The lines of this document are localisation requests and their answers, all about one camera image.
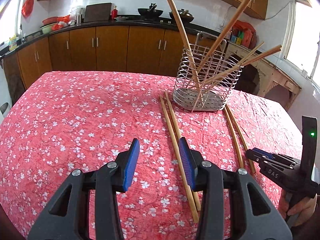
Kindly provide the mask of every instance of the plastic bag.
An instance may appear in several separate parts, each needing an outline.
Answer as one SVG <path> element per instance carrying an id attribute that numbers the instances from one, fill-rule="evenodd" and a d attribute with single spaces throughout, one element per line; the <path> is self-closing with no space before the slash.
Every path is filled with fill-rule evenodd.
<path id="1" fill-rule="evenodd" d="M 26 0 L 25 3 L 23 4 L 21 13 L 25 18 L 29 17 L 30 14 L 32 13 L 33 3 L 34 3 L 34 0 Z"/>
<path id="2" fill-rule="evenodd" d="M 52 26 L 52 30 L 53 31 L 57 31 L 57 30 L 60 30 L 60 29 L 62 29 L 62 28 L 64 28 L 64 27 L 67 27 L 68 26 L 68 24 L 67 23 L 65 23 L 65 22 L 58 22 L 58 23 L 56 23 L 55 25 L 53 25 Z"/>
<path id="3" fill-rule="evenodd" d="M 57 22 L 65 22 L 65 23 L 70 22 L 70 14 L 64 17 L 58 17 Z"/>

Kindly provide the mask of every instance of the stainless steel basket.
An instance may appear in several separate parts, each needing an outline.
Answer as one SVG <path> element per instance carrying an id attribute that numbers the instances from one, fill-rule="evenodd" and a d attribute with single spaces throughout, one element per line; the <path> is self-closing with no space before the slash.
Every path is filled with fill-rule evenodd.
<path id="1" fill-rule="evenodd" d="M 241 73 L 241 67 L 237 65 L 238 60 L 224 52 L 225 40 L 199 70 L 200 62 L 204 60 L 210 49 L 200 46 L 199 43 L 203 38 L 209 36 L 217 38 L 209 33 L 200 32 L 196 43 L 190 44 L 192 53 L 183 49 L 173 89 L 173 100 L 188 110 L 217 111 L 223 109 Z M 194 66 L 190 63 L 190 55 L 194 59 Z"/>

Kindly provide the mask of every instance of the cutting board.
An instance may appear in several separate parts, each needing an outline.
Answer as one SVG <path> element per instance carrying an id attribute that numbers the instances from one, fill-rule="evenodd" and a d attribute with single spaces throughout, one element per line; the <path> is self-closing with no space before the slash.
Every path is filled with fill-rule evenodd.
<path id="1" fill-rule="evenodd" d="M 111 5 L 111 2 L 88 5 L 85 9 L 84 22 L 97 22 L 109 20 Z"/>

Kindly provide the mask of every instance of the blue gripper pad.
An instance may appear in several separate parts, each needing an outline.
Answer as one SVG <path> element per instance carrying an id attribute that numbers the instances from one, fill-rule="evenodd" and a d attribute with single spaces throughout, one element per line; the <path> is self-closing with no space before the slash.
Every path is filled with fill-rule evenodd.
<path id="1" fill-rule="evenodd" d="M 191 187 L 191 189 L 194 189 L 196 186 L 198 167 L 192 156 L 191 150 L 185 137 L 181 137 L 179 140 L 179 152 L 187 183 Z"/>
<path id="2" fill-rule="evenodd" d="M 255 152 L 257 152 L 257 153 L 260 153 L 260 154 L 262 154 L 262 155 L 267 156 L 268 159 L 270 159 L 270 160 L 274 160 L 274 157 L 273 157 L 272 153 L 265 152 L 265 151 L 260 150 L 260 149 L 258 149 L 258 148 L 253 148 L 252 150 L 255 151 Z"/>
<path id="3" fill-rule="evenodd" d="M 124 169 L 123 189 L 125 191 L 127 191 L 132 184 L 132 179 L 133 179 L 134 171 L 137 166 L 139 152 L 140 152 L 140 143 L 137 138 L 134 138 L 131 143 L 130 149 L 128 150 L 129 159 Z"/>

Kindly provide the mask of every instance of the chopstick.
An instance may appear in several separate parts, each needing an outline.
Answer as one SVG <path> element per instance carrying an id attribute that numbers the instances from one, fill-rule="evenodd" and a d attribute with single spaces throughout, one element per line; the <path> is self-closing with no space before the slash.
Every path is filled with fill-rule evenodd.
<path id="1" fill-rule="evenodd" d="M 275 46 L 272 49 L 269 49 L 269 50 L 261 53 L 260 55 L 257 55 L 255 57 L 253 57 L 252 59 L 247 60 L 246 62 L 243 63 L 243 66 L 247 66 L 247 65 L 251 64 L 252 62 L 255 62 L 257 60 L 260 60 L 262 58 L 270 56 L 274 53 L 277 53 L 277 52 L 281 51 L 281 47 L 282 47 L 281 45 Z"/>
<path id="2" fill-rule="evenodd" d="M 192 195 L 192 192 L 191 192 L 191 188 L 187 183 L 186 175 L 184 173 L 183 165 L 182 165 L 182 161 L 181 161 L 181 157 L 180 157 L 178 143 L 176 141 L 176 137 L 175 137 L 174 132 L 173 132 L 173 128 L 172 128 L 172 125 L 171 125 L 171 122 L 170 122 L 170 119 L 169 119 L 169 115 L 168 115 L 167 109 L 166 109 L 166 107 L 164 105 L 164 102 L 163 102 L 163 99 L 162 99 L 161 96 L 160 96 L 160 102 L 161 102 L 162 110 L 164 112 L 165 121 L 167 123 L 168 130 L 169 130 L 169 133 L 170 133 L 171 141 L 172 141 L 172 144 L 173 144 L 173 149 L 174 149 L 176 158 L 178 160 L 178 166 L 179 166 L 179 169 L 180 169 L 182 182 L 183 182 L 184 188 L 186 190 L 187 199 L 188 199 L 188 202 L 189 202 L 192 218 L 193 218 L 193 221 L 195 223 L 198 223 L 199 222 L 199 215 L 198 215 L 198 212 L 197 212 L 196 204 L 195 204 L 195 202 L 193 200 L 193 195 Z"/>
<path id="3" fill-rule="evenodd" d="M 216 41 L 212 44 L 210 50 L 208 51 L 207 55 L 204 57 L 204 59 L 200 62 L 199 67 L 197 68 L 197 74 L 198 72 L 203 68 L 204 64 L 208 61 L 209 57 L 212 55 L 212 53 L 217 49 L 219 44 L 222 42 L 222 40 L 225 38 L 225 36 L 228 34 L 228 32 L 231 30 L 233 25 L 236 23 L 240 15 L 243 13 L 243 11 L 247 8 L 248 4 L 251 2 L 251 0 L 244 0 L 238 7 L 237 11 L 231 18 L 231 20 L 228 22 L 226 27 L 222 30 Z"/>
<path id="4" fill-rule="evenodd" d="M 168 106 L 169 106 L 169 111 L 170 111 L 170 114 L 171 114 L 171 119 L 172 119 L 172 121 L 173 121 L 173 125 L 174 125 L 174 128 L 175 128 L 175 130 L 176 130 L 176 134 L 177 134 L 178 141 L 179 141 L 180 138 L 182 137 L 181 132 L 180 132 L 180 128 L 179 128 L 179 124 L 178 124 L 176 115 L 175 115 L 175 113 L 174 113 L 174 110 L 173 110 L 173 108 L 172 108 L 172 105 L 171 105 L 171 102 L 170 102 L 168 93 L 167 93 L 167 92 L 164 92 L 164 93 L 165 93 L 165 97 L 166 97 L 166 99 L 167 99 L 167 103 L 168 103 Z M 193 200 L 195 201 L 197 210 L 200 211 L 200 210 L 201 210 L 201 204 L 200 204 L 200 200 L 199 200 L 199 195 L 198 195 L 198 193 L 192 191 L 192 196 L 193 196 Z"/>
<path id="5" fill-rule="evenodd" d="M 227 111 L 226 107 L 223 108 L 223 111 L 224 111 L 224 114 L 225 114 L 225 116 L 226 116 L 226 119 L 227 119 L 227 122 L 228 122 L 228 125 L 229 125 L 229 129 L 230 129 L 230 131 L 231 131 L 233 144 L 234 144 L 234 146 L 235 146 L 236 153 L 237 153 L 237 156 L 238 156 L 239 167 L 240 167 L 240 168 L 244 168 L 243 160 L 242 160 L 242 155 L 241 155 L 241 151 L 240 151 L 240 147 L 239 147 L 239 143 L 238 143 L 238 140 L 237 140 L 237 138 L 236 138 L 235 129 L 233 128 L 233 125 L 232 125 L 232 122 L 231 122 L 231 119 L 230 119 L 230 116 L 229 116 L 229 114 L 228 114 L 228 111 Z"/>
<path id="6" fill-rule="evenodd" d="M 233 115 L 233 112 L 231 111 L 231 109 L 229 108 L 229 106 L 228 106 L 227 104 L 225 105 L 225 108 L 226 108 L 226 110 L 228 111 L 228 114 L 229 114 L 229 116 L 230 116 L 233 124 L 234 124 L 235 127 L 236 127 L 236 130 L 237 130 L 237 132 L 238 132 L 238 134 L 239 134 L 239 136 L 240 136 L 240 139 L 241 139 L 241 141 L 242 141 L 244 150 L 247 151 L 247 150 L 248 150 L 247 142 L 246 142 L 245 139 L 244 139 L 244 136 L 243 136 L 243 134 L 242 134 L 242 132 L 241 132 L 241 129 L 240 129 L 238 123 L 237 123 L 237 120 L 235 119 L 235 116 Z M 255 174 L 255 173 L 256 173 L 256 168 L 255 168 L 255 166 L 254 166 L 254 164 L 253 164 L 253 161 L 252 161 L 252 160 L 249 160 L 249 163 L 250 163 L 250 167 L 251 167 L 252 173 Z"/>
<path id="7" fill-rule="evenodd" d="M 167 0 L 167 1 L 169 3 L 169 6 L 172 10 L 172 14 L 174 16 L 174 20 L 176 21 L 177 27 L 179 29 L 179 32 L 180 32 L 180 35 L 181 35 L 181 38 L 183 41 L 183 46 L 187 50 L 188 59 L 191 64 L 191 71 L 192 71 L 192 75 L 193 75 L 192 77 L 196 83 L 195 84 L 196 88 L 197 88 L 198 92 L 200 93 L 200 82 L 199 82 L 199 78 L 198 78 L 198 72 L 196 71 L 196 64 L 195 64 L 195 60 L 193 58 L 193 54 L 191 51 L 188 36 L 186 34 L 186 30 L 184 29 L 184 26 L 182 24 L 181 18 L 179 16 L 179 13 L 178 13 L 178 10 L 177 10 L 177 7 L 176 7 L 174 1 L 173 0 Z"/>
<path id="8" fill-rule="evenodd" d="M 261 46 L 261 45 L 262 45 L 262 44 L 259 44 L 259 45 L 258 45 L 257 47 L 255 47 L 249 54 L 252 55 L 252 54 L 254 53 L 253 51 L 254 51 L 254 50 L 257 50 L 257 49 L 259 48 L 259 46 Z M 205 84 L 210 84 L 210 83 L 212 83 L 212 81 L 215 81 L 215 80 L 221 81 L 222 79 L 224 79 L 224 78 L 225 78 L 228 74 L 230 74 L 231 72 L 238 70 L 238 68 L 239 68 L 240 66 L 247 66 L 247 65 L 251 64 L 251 63 L 254 62 L 254 61 L 260 60 L 260 59 L 262 59 L 262 58 L 264 58 L 264 57 L 270 56 L 270 55 L 272 55 L 272 54 L 274 54 L 274 53 L 276 53 L 276 52 L 279 52 L 279 51 L 281 51 L 281 45 L 278 45 L 278 46 L 276 46 L 276 47 L 273 47 L 272 49 L 269 49 L 269 50 L 261 53 L 260 55 L 257 55 L 257 56 L 255 56 L 255 57 L 253 57 L 252 59 L 249 59 L 249 60 L 247 60 L 247 61 L 245 61 L 245 62 L 242 62 L 241 65 L 238 63 L 237 65 L 233 66 L 232 68 L 227 69 L 227 70 L 225 70 L 224 72 L 218 73 L 218 74 L 215 75 L 214 77 L 208 78 L 208 79 L 206 79 L 206 80 L 203 81 L 203 82 L 204 82 Z"/>

